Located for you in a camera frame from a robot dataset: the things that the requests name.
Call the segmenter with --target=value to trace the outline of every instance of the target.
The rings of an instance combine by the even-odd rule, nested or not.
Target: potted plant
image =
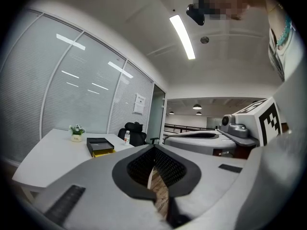
[[[81,125],[72,126],[69,125],[69,131],[71,132],[71,141],[81,142],[81,135],[85,133],[85,130],[81,127]]]

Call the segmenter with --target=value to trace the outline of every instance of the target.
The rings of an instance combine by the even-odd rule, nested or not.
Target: black tray
[[[93,151],[114,149],[113,144],[109,142],[106,138],[87,138],[86,145],[92,156]]]

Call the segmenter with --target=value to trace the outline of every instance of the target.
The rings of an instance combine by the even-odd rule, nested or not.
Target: yellow box
[[[112,149],[104,149],[104,150],[97,150],[97,151],[93,151],[93,158],[97,158],[100,156],[104,156],[110,153],[115,153],[116,151],[112,148]]]

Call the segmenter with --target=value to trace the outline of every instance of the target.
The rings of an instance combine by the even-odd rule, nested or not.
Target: water bottle
[[[124,141],[125,141],[126,146],[130,144],[130,131],[129,130],[127,130],[125,133]]]

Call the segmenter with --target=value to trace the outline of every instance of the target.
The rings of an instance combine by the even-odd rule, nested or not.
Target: black office chair
[[[137,147],[141,145],[145,145],[147,135],[142,132],[143,125],[138,122],[135,123],[126,123],[125,128],[121,128],[118,132],[118,137],[122,140],[125,138],[126,131],[130,131],[130,144]]]

